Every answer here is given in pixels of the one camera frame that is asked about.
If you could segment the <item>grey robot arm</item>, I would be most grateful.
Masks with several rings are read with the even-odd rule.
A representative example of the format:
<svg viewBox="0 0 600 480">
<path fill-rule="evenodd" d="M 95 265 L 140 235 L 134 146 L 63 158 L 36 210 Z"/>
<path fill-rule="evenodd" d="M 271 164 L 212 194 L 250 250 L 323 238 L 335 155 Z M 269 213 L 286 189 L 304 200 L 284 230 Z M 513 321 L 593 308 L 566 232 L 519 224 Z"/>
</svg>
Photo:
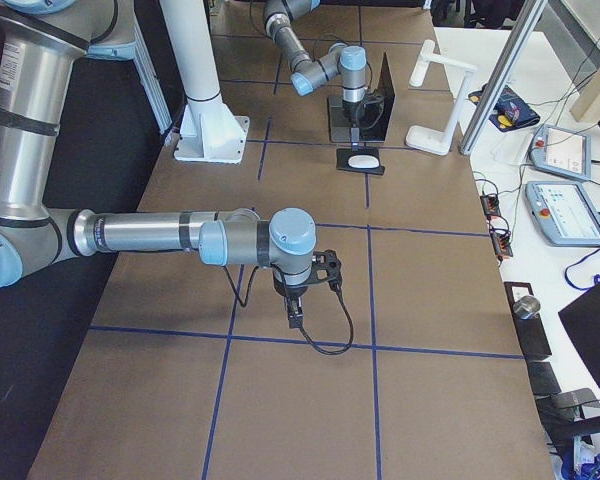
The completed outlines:
<svg viewBox="0 0 600 480">
<path fill-rule="evenodd" d="M 0 1 L 0 335 L 88 323 L 163 142 L 131 1 Z"/>
<path fill-rule="evenodd" d="M 292 27 L 292 21 L 315 10 L 319 1 L 266 1 L 263 26 L 269 38 L 280 48 L 291 71 L 291 82 L 300 96 L 306 96 L 342 76 L 342 108 L 348 117 L 351 148 L 360 142 L 359 111 L 366 88 L 366 51 L 361 46 L 334 43 L 327 54 L 312 59 Z"/>
</svg>

